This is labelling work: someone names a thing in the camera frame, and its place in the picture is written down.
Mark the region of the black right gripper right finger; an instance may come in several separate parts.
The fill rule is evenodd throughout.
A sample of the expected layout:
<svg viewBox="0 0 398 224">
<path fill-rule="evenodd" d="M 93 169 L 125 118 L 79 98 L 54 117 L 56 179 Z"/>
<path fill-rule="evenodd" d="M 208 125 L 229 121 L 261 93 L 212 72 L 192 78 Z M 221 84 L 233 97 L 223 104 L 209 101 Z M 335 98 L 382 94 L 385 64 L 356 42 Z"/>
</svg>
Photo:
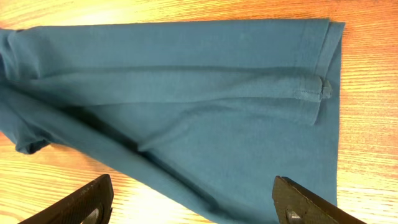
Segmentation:
<svg viewBox="0 0 398 224">
<path fill-rule="evenodd" d="M 272 199 L 280 224 L 366 224 L 288 177 L 275 177 Z"/>
</svg>

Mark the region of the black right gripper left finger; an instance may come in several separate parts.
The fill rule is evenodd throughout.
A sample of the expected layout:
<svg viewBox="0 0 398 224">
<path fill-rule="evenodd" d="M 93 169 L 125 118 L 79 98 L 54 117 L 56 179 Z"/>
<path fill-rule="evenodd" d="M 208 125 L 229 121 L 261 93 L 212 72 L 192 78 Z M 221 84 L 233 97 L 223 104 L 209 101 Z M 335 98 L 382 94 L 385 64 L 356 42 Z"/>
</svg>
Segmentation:
<svg viewBox="0 0 398 224">
<path fill-rule="evenodd" d="M 114 190 L 103 174 L 20 224 L 108 224 Z"/>
</svg>

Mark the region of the blue t-shirt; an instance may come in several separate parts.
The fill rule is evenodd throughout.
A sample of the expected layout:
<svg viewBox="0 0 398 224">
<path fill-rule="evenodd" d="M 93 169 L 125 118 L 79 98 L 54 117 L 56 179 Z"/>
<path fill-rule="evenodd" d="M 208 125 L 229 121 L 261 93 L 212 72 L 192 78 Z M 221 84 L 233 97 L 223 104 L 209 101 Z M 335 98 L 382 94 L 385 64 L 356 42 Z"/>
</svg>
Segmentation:
<svg viewBox="0 0 398 224">
<path fill-rule="evenodd" d="M 274 178 L 336 202 L 328 19 L 1 31 L 1 131 L 75 148 L 217 223 L 275 223 Z"/>
</svg>

